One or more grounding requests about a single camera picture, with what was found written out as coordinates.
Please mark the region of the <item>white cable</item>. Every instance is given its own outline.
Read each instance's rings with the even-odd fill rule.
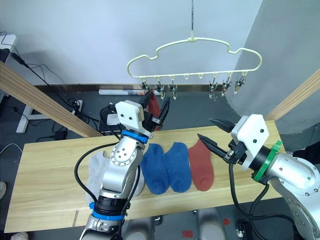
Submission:
[[[7,146],[5,146],[5,147],[0,151],[0,155],[7,149],[7,147],[10,147],[11,145],[16,146],[16,147],[20,150],[20,152],[22,153],[21,147],[19,147],[19,146],[18,146],[17,144],[15,144],[15,143],[10,143],[10,144],[8,144]]]

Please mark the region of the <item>shoe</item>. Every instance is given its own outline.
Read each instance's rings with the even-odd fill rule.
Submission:
[[[11,240],[28,240],[28,239],[29,239],[28,234],[25,231],[19,232],[11,237]]]
[[[5,195],[7,190],[7,185],[4,181],[0,181],[0,199]]]

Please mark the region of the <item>gray floor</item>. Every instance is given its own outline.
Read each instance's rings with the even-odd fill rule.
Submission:
[[[99,111],[109,102],[117,103],[123,100],[138,101],[138,96],[103,96],[97,92],[68,93],[64,96],[66,99],[74,98],[84,100],[82,111],[87,115],[99,118]],[[20,115],[13,109],[5,106],[18,107],[23,112],[24,104],[13,97],[4,98],[0,104],[0,150],[9,143],[16,143],[23,147],[25,143],[33,143],[37,138],[52,135],[52,121],[45,122],[38,126],[28,125],[26,132],[17,134],[16,128],[20,120]],[[193,127],[211,126],[208,118],[221,118],[231,122],[237,122],[240,119],[229,106],[224,97],[218,97],[216,100],[209,99],[208,93],[183,93],[179,92],[177,100],[172,100],[170,111],[165,121],[164,130],[183,129]],[[67,139],[81,138],[72,131],[68,131]],[[312,126],[303,132],[294,135],[282,135],[284,146],[287,151],[302,149],[312,143],[320,141],[320,125]],[[0,156],[0,180],[7,184],[7,192],[0,200],[0,231],[4,230],[5,221],[8,213],[10,198],[17,174],[21,153],[14,146],[9,147]],[[245,203],[243,207],[249,209],[250,204]],[[230,224],[225,226],[228,240],[240,239],[236,235],[235,226],[238,220],[245,219],[235,209],[233,205],[218,207],[221,218],[229,218]],[[256,213],[278,212],[288,214],[288,207],[281,198],[261,201]],[[282,219],[257,221],[257,228],[268,239],[290,240],[292,239],[292,230],[290,225]],[[169,214],[164,216],[163,224],[156,227],[156,240],[162,239],[183,239],[181,232],[191,230],[194,232],[194,238],[197,239],[196,218],[192,212]],[[56,240],[69,239],[76,240],[82,231],[81,227],[52,229],[43,231],[29,232],[31,240]],[[10,234],[2,234],[1,239],[10,239]]]

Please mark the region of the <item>red patch on floor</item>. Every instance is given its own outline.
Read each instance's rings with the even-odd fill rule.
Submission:
[[[182,237],[186,239],[192,239],[194,237],[194,233],[189,230],[182,231]]]
[[[224,225],[229,225],[230,224],[230,219],[229,218],[224,218],[223,219],[223,224]]]

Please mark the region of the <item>wooden beam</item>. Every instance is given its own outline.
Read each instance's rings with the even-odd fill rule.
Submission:
[[[83,137],[102,134],[0,62],[0,89]]]
[[[287,96],[278,106],[269,112],[264,117],[264,120],[278,120],[318,89],[320,89],[320,68],[289,96]]]

